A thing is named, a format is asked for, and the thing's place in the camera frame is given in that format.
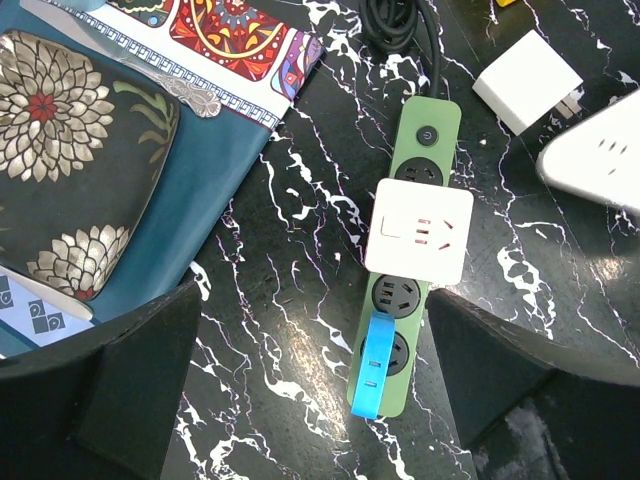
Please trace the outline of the pink cube socket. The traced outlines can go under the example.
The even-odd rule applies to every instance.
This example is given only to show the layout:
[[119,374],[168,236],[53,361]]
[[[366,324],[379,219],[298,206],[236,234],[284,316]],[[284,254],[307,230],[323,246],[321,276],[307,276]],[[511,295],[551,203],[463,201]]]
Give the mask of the pink cube socket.
[[376,189],[364,265],[371,273],[438,285],[460,282],[474,196],[385,178]]

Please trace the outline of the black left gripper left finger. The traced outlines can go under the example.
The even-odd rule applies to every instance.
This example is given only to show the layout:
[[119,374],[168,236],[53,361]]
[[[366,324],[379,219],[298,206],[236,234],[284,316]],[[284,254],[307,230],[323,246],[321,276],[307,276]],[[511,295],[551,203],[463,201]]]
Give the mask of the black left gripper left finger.
[[184,283],[2,360],[2,478],[159,478],[200,315],[199,288]]

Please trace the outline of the white triangular power strip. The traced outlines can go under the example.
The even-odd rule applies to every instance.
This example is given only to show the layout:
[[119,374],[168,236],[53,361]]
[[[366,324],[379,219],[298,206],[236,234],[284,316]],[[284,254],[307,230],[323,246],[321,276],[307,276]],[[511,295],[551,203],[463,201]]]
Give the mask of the white triangular power strip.
[[639,214],[639,92],[563,132],[540,152],[548,186]]

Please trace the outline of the dark floral square plate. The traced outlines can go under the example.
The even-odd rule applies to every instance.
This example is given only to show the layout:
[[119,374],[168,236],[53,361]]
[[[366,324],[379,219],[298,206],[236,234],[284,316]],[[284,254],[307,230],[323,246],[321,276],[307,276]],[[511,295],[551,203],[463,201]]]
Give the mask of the dark floral square plate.
[[95,298],[158,184],[179,102],[92,55],[1,36],[1,262]]

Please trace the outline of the green power strip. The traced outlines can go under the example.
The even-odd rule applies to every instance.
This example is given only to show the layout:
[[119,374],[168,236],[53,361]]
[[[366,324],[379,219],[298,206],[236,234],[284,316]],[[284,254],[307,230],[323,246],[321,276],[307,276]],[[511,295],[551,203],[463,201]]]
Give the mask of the green power strip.
[[[446,186],[460,121],[461,110],[451,101],[419,96],[407,100],[400,114],[388,176]],[[351,408],[370,317],[379,311],[394,317],[395,336],[377,418],[396,417],[403,412],[427,294],[426,282],[368,275],[347,386]]]

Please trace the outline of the blue patterned placemat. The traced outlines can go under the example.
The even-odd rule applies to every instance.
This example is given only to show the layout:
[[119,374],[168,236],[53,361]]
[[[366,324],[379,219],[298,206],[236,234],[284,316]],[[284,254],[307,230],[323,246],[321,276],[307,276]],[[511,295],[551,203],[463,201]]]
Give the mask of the blue patterned placemat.
[[1,353],[172,290],[323,47],[240,1],[1,5]]

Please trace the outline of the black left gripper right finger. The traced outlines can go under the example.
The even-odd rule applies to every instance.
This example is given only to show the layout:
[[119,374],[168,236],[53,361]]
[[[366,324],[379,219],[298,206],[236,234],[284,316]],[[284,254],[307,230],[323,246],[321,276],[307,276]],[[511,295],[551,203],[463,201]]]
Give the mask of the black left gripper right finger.
[[638,478],[638,368],[562,346],[445,289],[426,308],[479,478]]

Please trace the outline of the white cube charger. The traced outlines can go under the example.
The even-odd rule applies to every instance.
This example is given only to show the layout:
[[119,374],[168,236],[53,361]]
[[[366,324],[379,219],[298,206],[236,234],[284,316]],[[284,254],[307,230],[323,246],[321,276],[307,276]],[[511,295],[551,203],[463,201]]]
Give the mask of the white cube charger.
[[472,90],[520,135],[581,84],[580,75],[531,30],[482,71]]

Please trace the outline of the blue plug adapter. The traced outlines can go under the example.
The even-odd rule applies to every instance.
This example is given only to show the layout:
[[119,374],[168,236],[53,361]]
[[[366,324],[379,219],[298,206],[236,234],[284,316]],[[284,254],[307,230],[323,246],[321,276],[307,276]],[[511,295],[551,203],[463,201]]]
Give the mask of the blue plug adapter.
[[393,349],[395,319],[388,313],[371,314],[360,368],[356,380],[351,413],[376,419],[384,392],[387,370]]

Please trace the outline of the yellow cube socket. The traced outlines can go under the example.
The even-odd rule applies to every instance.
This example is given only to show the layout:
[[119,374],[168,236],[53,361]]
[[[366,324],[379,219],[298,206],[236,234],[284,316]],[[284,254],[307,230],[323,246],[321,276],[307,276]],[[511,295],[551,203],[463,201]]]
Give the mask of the yellow cube socket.
[[517,0],[496,0],[496,3],[497,3],[500,7],[504,8],[504,7],[506,7],[506,6],[509,6],[509,5],[513,4],[513,3],[515,3],[516,1],[517,1]]

